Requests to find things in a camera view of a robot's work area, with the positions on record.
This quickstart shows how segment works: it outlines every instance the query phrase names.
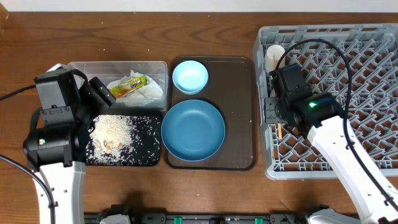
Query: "small bowl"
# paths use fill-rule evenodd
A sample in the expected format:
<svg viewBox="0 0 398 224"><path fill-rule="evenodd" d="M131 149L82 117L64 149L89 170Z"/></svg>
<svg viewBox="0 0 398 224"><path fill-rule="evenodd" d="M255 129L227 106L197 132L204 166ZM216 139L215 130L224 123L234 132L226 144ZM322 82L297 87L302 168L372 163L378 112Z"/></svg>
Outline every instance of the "small bowl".
<svg viewBox="0 0 398 224"><path fill-rule="evenodd" d="M209 74L204 65L196 61L185 61L173 71L174 85L183 93L193 95L205 87Z"/></svg>

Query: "black tray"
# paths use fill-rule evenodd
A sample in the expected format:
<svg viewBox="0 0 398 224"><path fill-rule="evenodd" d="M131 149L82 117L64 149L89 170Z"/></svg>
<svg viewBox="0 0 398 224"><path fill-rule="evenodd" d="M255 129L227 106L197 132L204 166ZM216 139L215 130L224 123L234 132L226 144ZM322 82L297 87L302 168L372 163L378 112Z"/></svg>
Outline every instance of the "black tray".
<svg viewBox="0 0 398 224"><path fill-rule="evenodd" d="M162 125L162 114L156 110L139 110L139 109L109 109L103 115L123 115L130 116L134 120L146 117L148 123L135 122L136 130L131 131L131 135L138 135L141 143L133 142L131 146L122 149L120 160L117 162L98 162L94 156L93 139L86 146L86 164L88 166L154 166L159 162L161 136L160 128ZM152 127L151 133L148 134L148 128ZM134 147L135 151L129 152L129 148Z"/></svg>
<svg viewBox="0 0 398 224"><path fill-rule="evenodd" d="M166 163L177 169L249 170L257 161L253 63L246 57L180 56L172 62L170 75L186 60L204 64L209 73L208 83L196 95L186 95L172 85L169 105L191 99L211 103L224 118L226 136L223 145L210 158L183 161L166 150Z"/></svg>

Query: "green strip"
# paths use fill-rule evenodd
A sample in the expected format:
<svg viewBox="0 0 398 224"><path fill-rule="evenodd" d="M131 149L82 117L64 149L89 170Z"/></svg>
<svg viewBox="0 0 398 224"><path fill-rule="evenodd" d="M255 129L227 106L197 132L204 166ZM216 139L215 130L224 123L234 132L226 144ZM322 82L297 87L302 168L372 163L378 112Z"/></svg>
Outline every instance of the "green strip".
<svg viewBox="0 0 398 224"><path fill-rule="evenodd" d="M262 224L262 218L255 218L254 219L254 224Z"/></svg>
<svg viewBox="0 0 398 224"><path fill-rule="evenodd" d="M182 217L174 217L174 224L182 224Z"/></svg>

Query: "wooden table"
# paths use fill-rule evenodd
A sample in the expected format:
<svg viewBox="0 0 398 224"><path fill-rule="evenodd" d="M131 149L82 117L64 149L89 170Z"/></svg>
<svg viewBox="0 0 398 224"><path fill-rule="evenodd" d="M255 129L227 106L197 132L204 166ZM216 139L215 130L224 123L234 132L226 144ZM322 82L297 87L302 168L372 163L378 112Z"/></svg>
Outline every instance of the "wooden table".
<svg viewBox="0 0 398 224"><path fill-rule="evenodd" d="M33 84L56 63L163 60L178 55L242 55L262 26L398 22L398 14L327 13L11 13L0 41L0 95ZM0 102L0 153L26 165L22 152L30 116L40 106L36 90ZM113 203L137 211L180 213L302 212L321 203L356 213L338 180L269 180L261 145L247 172L155 167L87 167L86 212ZM397 186L398 178L390 178ZM38 223L34 183L0 162L0 220Z"/></svg>

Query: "gray plastic crate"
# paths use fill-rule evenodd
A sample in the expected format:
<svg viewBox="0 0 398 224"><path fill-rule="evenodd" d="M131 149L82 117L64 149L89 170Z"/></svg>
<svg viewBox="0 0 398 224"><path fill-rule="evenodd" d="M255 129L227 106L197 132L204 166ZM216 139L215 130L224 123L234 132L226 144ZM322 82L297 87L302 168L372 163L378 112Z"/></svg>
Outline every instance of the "gray plastic crate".
<svg viewBox="0 0 398 224"><path fill-rule="evenodd" d="M264 56L272 44L285 49L305 39L322 38L346 55L353 73L349 120L364 148L385 176L398 176L398 24L355 24L262 27L253 57L259 91L260 135L264 172L270 179L337 178L329 163L303 137L267 124L264 99L271 83ZM299 63L314 93L328 91L345 104L347 73L341 57L326 44L307 43L287 55L286 64Z"/></svg>

